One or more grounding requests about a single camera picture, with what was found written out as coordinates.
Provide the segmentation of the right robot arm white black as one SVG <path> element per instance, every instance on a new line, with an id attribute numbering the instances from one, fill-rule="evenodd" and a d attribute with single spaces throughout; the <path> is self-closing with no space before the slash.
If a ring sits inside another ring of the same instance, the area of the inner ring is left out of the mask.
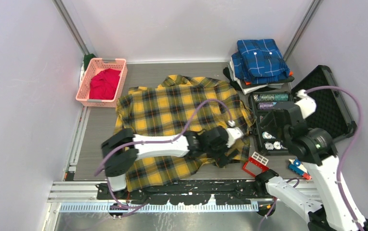
<path id="1" fill-rule="evenodd" d="M 270 195 L 284 202 L 311 231 L 368 231 L 368 219 L 355 208 L 352 198 L 342 195 L 346 184 L 338 173 L 340 160 L 333 138 L 325 130 L 306 124 L 305 119 L 315 109 L 315 103 L 278 103 L 260 125 L 278 132 L 283 145 L 308 170 L 321 201 L 311 200 L 272 169 L 255 177 L 255 192 L 260 197 Z"/>

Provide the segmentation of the yellow plaid flannel shirt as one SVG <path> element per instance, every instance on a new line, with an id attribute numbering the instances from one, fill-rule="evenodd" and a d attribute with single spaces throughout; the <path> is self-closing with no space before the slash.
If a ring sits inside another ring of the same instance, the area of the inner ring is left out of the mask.
<path id="1" fill-rule="evenodd" d="M 155 88 L 131 88 L 117 101 L 115 132 L 131 128 L 139 135 L 171 136 L 183 128 L 191 131 L 226 128 L 229 115 L 245 134 L 231 147 L 238 151 L 236 160 L 244 162 L 249 156 L 249 134 L 255 118 L 236 90 L 222 80 L 170 75 Z M 205 155 L 196 159 L 162 156 L 138 160 L 127 172 L 127 190 L 184 179 L 212 162 Z"/>

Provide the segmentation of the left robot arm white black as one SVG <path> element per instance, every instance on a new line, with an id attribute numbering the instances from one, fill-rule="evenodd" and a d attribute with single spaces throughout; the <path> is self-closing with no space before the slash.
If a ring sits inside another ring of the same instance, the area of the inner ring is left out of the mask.
<path id="1" fill-rule="evenodd" d="M 204 132 L 185 131 L 173 136 L 143 136 L 131 128 L 122 129 L 101 144 L 103 162 L 100 170 L 109 182 L 109 193 L 116 199 L 127 195 L 128 169 L 134 162 L 148 157 L 184 157 L 195 159 L 202 155 L 225 166 L 237 151 L 229 149 L 244 136 L 238 128 L 215 127 Z"/>

